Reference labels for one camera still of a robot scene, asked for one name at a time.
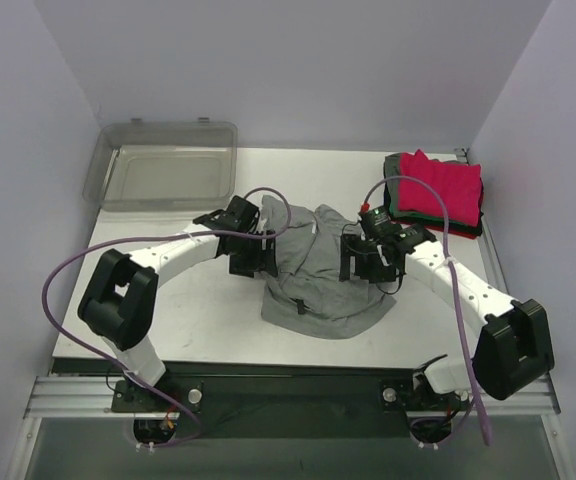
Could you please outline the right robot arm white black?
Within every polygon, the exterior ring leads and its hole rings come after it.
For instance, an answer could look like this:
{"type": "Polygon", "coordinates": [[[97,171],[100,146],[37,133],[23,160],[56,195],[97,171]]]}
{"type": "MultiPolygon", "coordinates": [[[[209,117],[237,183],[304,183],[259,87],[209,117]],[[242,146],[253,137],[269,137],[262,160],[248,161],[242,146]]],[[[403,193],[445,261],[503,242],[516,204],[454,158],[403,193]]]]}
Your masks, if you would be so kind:
{"type": "Polygon", "coordinates": [[[447,255],[441,241],[422,227],[394,226],[379,239],[344,233],[340,262],[342,281],[400,284],[406,276],[414,278],[461,313],[462,325],[476,338],[465,360],[433,361],[413,380],[412,399],[423,408],[475,386],[505,400],[554,368],[545,308],[497,290],[447,255]]]}

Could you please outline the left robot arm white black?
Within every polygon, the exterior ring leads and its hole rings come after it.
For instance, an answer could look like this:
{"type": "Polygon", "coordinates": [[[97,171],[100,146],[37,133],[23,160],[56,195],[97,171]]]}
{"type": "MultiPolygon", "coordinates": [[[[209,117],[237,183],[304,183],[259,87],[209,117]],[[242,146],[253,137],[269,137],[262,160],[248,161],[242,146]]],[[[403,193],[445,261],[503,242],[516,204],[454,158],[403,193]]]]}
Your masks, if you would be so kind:
{"type": "Polygon", "coordinates": [[[158,289],[192,267],[220,256],[243,262],[244,276],[277,273],[270,231],[239,235],[220,227],[190,224],[177,238],[129,253],[104,252],[78,306],[78,317],[111,349],[122,368],[139,383],[134,398],[150,412],[163,409],[170,387],[149,339],[158,289]]]}

